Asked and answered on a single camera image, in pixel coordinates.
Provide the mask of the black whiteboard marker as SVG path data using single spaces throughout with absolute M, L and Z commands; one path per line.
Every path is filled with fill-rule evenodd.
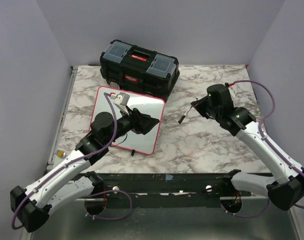
M 180 119 L 178 120 L 178 123 L 181 124 L 183 122 L 183 120 L 185 119 L 185 117 L 188 115 L 188 113 L 190 112 L 190 110 L 192 109 L 192 105 L 190 105 L 190 107 L 185 111 L 185 113 L 180 117 Z

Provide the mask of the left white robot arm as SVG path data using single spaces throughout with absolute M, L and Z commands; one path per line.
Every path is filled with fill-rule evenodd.
M 80 197 L 100 196 L 103 186 L 94 173 L 81 177 L 73 184 L 69 181 L 103 158 L 117 138 L 128 132 L 146 135 L 159 122 L 159 119 L 136 108 L 127 108 L 121 118 L 117 118 L 114 110 L 97 114 L 90 125 L 90 132 L 65 160 L 28 186 L 17 185 L 10 191 L 12 229 L 25 228 L 31 233 L 44 225 L 50 214 L 66 202 Z

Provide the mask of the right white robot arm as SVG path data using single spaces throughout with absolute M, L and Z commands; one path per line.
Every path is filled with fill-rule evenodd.
M 207 88 L 207 95 L 191 102 L 202 117 L 215 120 L 221 128 L 248 146 L 269 169 L 265 177 L 234 170 L 222 182 L 222 191 L 233 196 L 247 191 L 267 197 L 277 208 L 288 211 L 304 197 L 304 166 L 285 153 L 262 129 L 262 122 L 244 107 L 235 107 L 229 83 Z

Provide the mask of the pink framed whiteboard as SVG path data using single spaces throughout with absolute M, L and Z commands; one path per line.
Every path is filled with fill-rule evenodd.
M 165 108 L 164 100 L 107 86 L 98 88 L 89 131 L 108 142 L 113 134 L 113 115 L 117 134 L 113 147 L 132 153 L 154 152 Z

